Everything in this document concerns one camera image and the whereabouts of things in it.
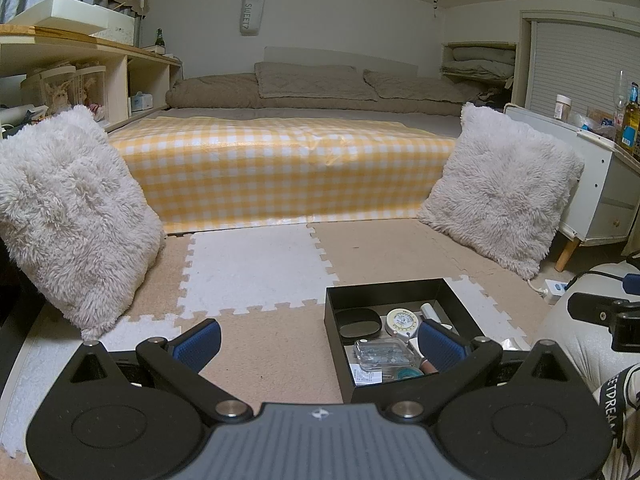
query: wooden cabinet leg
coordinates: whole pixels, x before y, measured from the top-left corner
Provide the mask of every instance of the wooden cabinet leg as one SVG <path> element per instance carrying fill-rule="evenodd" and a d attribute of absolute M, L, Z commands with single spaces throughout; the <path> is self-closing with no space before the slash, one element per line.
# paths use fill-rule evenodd
<path fill-rule="evenodd" d="M 564 250 L 562 251 L 562 254 L 560 254 L 560 257 L 556 262 L 555 268 L 558 272 L 562 272 L 564 270 L 564 268 L 566 267 L 566 264 L 569 261 L 569 258 L 571 257 L 572 254 L 574 254 L 574 251 L 578 245 L 580 245 L 580 238 L 574 238 L 573 240 L 569 240 L 566 243 L 566 245 L 564 246 Z"/>

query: white logo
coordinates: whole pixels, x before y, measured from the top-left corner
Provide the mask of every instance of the white logo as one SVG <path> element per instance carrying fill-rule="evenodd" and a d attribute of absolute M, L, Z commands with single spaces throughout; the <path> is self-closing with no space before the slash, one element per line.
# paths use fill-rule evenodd
<path fill-rule="evenodd" d="M 316 418 L 317 420 L 324 420 L 325 418 L 327 418 L 329 415 L 331 415 L 331 413 L 329 413 L 326 409 L 324 408 L 318 408 L 316 410 L 313 410 L 311 412 L 311 415 L 313 416 L 313 418 Z"/>

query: white label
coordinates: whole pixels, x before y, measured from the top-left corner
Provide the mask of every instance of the white label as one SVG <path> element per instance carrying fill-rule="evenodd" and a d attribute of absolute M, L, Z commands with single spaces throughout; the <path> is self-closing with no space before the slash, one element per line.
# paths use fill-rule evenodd
<path fill-rule="evenodd" d="M 351 375 L 356 386 L 366 386 L 367 384 L 379 384 L 382 382 L 382 370 L 374 372 L 364 371 L 360 365 L 351 365 Z"/>
<path fill-rule="evenodd" d="M 556 103 L 554 110 L 554 119 L 562 119 L 562 103 Z"/>

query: headboard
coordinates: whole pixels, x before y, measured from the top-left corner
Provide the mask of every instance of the headboard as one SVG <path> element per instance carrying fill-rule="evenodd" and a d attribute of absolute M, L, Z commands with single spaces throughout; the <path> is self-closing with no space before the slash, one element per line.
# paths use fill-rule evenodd
<path fill-rule="evenodd" d="M 278 63 L 293 63 L 298 65 L 351 65 L 359 72 L 368 68 L 377 72 L 386 72 L 401 76 L 415 76 L 417 65 L 392 61 L 381 57 L 363 56 L 351 52 L 337 50 L 321 50 L 319 48 L 301 48 L 296 46 L 266 46 L 264 60 Z"/>

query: blue bottle label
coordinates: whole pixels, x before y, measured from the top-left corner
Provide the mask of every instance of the blue bottle label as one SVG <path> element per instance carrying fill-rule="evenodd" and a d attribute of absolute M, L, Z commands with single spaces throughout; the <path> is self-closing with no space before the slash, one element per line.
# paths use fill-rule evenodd
<path fill-rule="evenodd" d="M 636 130 L 631 126 L 627 126 L 622 132 L 622 144 L 625 146 L 633 146 L 636 142 Z"/>

